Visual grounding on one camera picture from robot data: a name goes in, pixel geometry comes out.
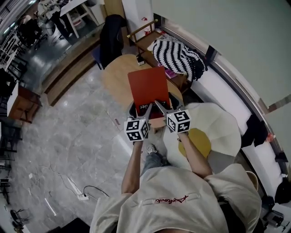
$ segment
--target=person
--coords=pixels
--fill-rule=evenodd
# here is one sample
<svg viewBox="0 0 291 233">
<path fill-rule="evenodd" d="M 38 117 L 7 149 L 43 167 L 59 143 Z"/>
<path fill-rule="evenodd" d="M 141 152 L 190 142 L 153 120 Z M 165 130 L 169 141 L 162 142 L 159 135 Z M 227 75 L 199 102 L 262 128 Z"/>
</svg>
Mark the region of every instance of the person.
<svg viewBox="0 0 291 233">
<path fill-rule="evenodd" d="M 99 198 L 90 233 L 252 232 L 261 199 L 240 164 L 212 174 L 188 134 L 178 134 L 191 171 L 173 167 L 149 145 L 140 177 L 143 141 L 135 142 L 121 195 Z"/>
<path fill-rule="evenodd" d="M 44 15 L 59 29 L 60 33 L 65 37 L 71 37 L 73 35 L 72 26 L 66 15 L 60 17 L 60 8 L 56 0 L 40 0 L 38 3 L 38 15 L 43 17 Z"/>
</svg>

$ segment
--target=round wooden table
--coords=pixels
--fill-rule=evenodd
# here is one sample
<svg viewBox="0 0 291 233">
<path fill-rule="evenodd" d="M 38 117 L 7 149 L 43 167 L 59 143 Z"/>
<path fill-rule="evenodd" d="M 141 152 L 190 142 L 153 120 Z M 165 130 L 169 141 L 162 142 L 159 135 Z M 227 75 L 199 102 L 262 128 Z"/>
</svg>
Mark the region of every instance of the round wooden table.
<svg viewBox="0 0 291 233">
<path fill-rule="evenodd" d="M 124 110 L 133 101 L 127 74 L 148 68 L 152 67 L 147 63 L 139 66 L 136 61 L 136 56 L 133 54 L 122 55 L 105 68 L 102 74 L 104 87 L 110 92 L 115 101 L 122 105 Z M 167 84 L 168 91 L 183 100 L 179 89 L 168 79 Z M 164 117 L 151 119 L 149 123 L 152 128 L 160 128 L 166 125 L 164 119 Z"/>
</svg>

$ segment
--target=marble floor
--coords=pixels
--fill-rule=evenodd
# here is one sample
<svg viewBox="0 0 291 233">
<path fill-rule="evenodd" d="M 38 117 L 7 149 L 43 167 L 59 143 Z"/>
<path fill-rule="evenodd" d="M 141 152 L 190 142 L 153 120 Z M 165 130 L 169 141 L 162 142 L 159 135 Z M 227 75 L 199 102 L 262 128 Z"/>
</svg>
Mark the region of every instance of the marble floor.
<svg viewBox="0 0 291 233">
<path fill-rule="evenodd" d="M 92 197 L 79 201 L 68 179 L 81 191 L 93 185 L 110 196 L 120 194 L 132 143 L 123 132 L 125 112 L 103 88 L 101 74 L 94 66 L 54 107 L 42 95 L 43 107 L 33 124 L 22 128 L 10 172 L 10 202 L 13 209 L 25 209 L 31 233 L 62 227 L 76 217 L 90 225 L 95 198 L 103 194 L 89 187 Z M 161 135 L 152 135 L 149 142 L 165 153 Z"/>
</svg>

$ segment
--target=white t-shirt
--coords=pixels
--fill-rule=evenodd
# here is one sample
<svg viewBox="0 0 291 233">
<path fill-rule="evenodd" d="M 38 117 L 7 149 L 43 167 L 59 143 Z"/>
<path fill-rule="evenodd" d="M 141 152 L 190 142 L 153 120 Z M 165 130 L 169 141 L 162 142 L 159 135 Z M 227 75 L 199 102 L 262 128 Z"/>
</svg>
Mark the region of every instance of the white t-shirt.
<svg viewBox="0 0 291 233">
<path fill-rule="evenodd" d="M 44 0 L 44 1 L 40 1 L 38 6 L 37 6 L 37 10 L 39 15 L 41 15 L 42 13 L 44 13 L 46 10 L 50 9 L 51 10 L 49 12 L 47 12 L 45 15 L 48 19 L 50 19 L 54 13 L 60 11 L 60 8 L 58 6 L 53 6 L 54 4 L 56 4 L 56 0 Z"/>
<path fill-rule="evenodd" d="M 98 199 L 90 233 L 110 233 L 117 222 L 117 233 L 154 233 L 167 228 L 227 233 L 218 197 L 229 202 L 246 232 L 252 232 L 261 199 L 243 167 L 231 164 L 205 179 L 177 167 L 149 169 L 134 194 Z"/>
</svg>

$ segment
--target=wooden table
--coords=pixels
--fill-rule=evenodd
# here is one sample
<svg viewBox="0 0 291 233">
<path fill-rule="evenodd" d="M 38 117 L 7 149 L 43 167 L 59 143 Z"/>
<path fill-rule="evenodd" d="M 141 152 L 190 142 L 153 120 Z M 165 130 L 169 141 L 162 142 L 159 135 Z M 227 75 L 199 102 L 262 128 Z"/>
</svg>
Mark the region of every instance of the wooden table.
<svg viewBox="0 0 291 233">
<path fill-rule="evenodd" d="M 32 118 L 41 107 L 40 96 L 22 87 L 17 82 L 7 102 L 7 116 L 32 123 Z"/>
<path fill-rule="evenodd" d="M 92 12 L 90 11 L 90 9 L 88 9 L 88 7 L 84 4 L 84 2 L 86 2 L 86 1 L 87 0 L 72 0 L 72 1 L 68 2 L 66 5 L 64 5 L 60 10 L 60 16 L 63 16 L 65 14 L 67 15 L 68 20 L 69 20 L 77 38 L 79 38 L 79 34 L 74 26 L 74 22 L 77 22 L 80 19 L 82 19 L 83 17 L 85 17 L 86 15 L 89 15 L 91 17 L 91 19 L 94 21 L 94 23 L 96 23 L 97 26 L 99 25 L 96 18 L 93 16 Z M 85 13 L 80 15 L 78 18 L 72 20 L 69 12 L 79 5 L 81 5 L 84 8 Z"/>
<path fill-rule="evenodd" d="M 136 56 L 133 54 L 126 54 L 116 58 L 104 70 L 102 80 L 104 87 L 110 92 L 116 102 L 120 103 L 124 110 L 133 101 L 131 89 L 127 74 L 133 71 L 152 68 L 145 63 L 139 66 L 136 61 Z M 179 89 L 167 79 L 168 91 L 183 100 Z M 152 128 L 160 128 L 165 126 L 164 117 L 151 119 L 150 124 Z"/>
</svg>

